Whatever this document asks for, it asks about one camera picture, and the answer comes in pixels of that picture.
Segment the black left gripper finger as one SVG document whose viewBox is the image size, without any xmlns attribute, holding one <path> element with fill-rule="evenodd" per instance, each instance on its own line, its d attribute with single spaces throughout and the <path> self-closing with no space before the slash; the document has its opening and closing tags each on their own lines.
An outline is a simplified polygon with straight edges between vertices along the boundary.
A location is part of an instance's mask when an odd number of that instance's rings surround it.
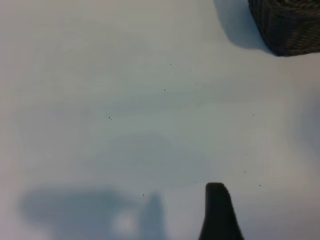
<svg viewBox="0 0 320 240">
<path fill-rule="evenodd" d="M 231 195 L 223 183 L 205 186 L 205 214 L 200 240 L 243 240 Z"/>
</svg>

